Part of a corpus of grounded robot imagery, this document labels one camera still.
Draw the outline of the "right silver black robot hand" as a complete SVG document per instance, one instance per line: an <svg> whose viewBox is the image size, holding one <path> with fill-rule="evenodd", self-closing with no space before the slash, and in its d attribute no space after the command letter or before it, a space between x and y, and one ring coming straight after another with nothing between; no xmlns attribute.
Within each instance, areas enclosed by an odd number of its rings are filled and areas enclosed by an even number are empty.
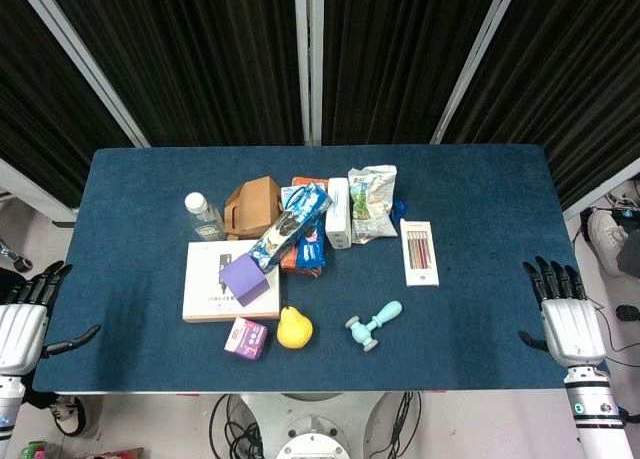
<svg viewBox="0 0 640 459"><path fill-rule="evenodd" d="M525 262L545 337L535 339L520 331L528 347L549 353L562 367L597 366L606 356L596 310L587 297L579 272L537 256Z"/></svg>

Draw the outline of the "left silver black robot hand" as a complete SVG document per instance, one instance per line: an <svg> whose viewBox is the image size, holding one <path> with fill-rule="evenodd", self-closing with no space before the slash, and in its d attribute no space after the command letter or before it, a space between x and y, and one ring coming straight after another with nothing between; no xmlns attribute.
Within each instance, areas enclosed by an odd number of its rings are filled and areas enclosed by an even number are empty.
<svg viewBox="0 0 640 459"><path fill-rule="evenodd" d="M31 373L40 359L78 349L101 330L91 326L79 337L44 344L61 285L72 265L57 261L33 278L14 286L1 301L1 375L22 377Z"/></svg>

